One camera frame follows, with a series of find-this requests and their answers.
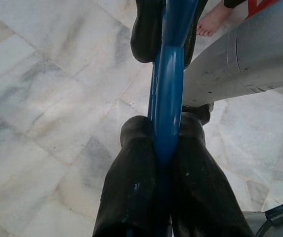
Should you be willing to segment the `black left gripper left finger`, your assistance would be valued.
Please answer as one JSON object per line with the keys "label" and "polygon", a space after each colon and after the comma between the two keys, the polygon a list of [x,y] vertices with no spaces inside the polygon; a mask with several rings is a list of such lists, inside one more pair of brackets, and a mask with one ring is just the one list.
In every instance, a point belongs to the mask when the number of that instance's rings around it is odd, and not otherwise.
{"label": "black left gripper left finger", "polygon": [[151,121],[131,117],[121,128],[120,143],[105,177],[93,236],[153,237],[157,167]]}

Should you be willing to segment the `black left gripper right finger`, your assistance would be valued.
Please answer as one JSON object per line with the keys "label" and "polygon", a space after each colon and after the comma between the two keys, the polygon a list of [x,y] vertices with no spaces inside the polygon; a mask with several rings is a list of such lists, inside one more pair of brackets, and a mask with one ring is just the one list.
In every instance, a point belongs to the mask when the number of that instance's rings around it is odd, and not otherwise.
{"label": "black left gripper right finger", "polygon": [[176,237],[252,237],[226,175],[205,146],[200,119],[182,113],[172,163]]}

